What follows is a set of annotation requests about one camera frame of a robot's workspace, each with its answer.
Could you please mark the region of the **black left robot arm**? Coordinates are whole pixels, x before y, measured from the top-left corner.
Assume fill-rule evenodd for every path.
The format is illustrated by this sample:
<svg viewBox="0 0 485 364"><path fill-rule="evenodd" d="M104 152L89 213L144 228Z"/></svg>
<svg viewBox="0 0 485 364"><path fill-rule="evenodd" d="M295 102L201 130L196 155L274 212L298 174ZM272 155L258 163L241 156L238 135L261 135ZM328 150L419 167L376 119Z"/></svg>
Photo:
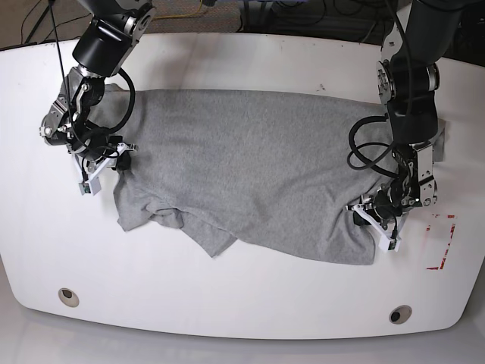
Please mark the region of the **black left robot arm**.
<svg viewBox="0 0 485 364"><path fill-rule="evenodd" d="M392 224L391 237L396 238L400 218L437 200L431 142L438 134L437 61L445 55L462 12L471 2L412 1L400 8L397 2L387 1L385 5L393 19L377 62L379 97L385 114L363 118L352 126L348 157L361 162L358 170L370 168L390 181L347 209L358 226L386 230ZM390 124L393 140L378 157L369 159L361 152L363 145L356 144L355 135L367 124L384 122Z"/></svg>

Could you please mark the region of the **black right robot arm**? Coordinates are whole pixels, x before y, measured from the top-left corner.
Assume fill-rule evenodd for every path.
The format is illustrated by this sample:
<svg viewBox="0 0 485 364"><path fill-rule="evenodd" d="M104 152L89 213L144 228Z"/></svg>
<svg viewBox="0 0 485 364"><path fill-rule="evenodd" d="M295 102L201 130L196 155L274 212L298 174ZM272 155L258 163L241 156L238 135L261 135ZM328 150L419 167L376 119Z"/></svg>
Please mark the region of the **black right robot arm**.
<svg viewBox="0 0 485 364"><path fill-rule="evenodd" d="M80 161L82 178L87 180L86 163L117 161L123 155L117 148L121 142L117 133L133 112L136 92L122 64L155 16L155 7L151 1L80 4L92 19L73 50L77 66L62 74L60 92L42 119L39 133L50 146L66 146ZM101 127L89 120L89 113L103 98L105 80L115 75L129 87L128 107L113 127Z"/></svg>

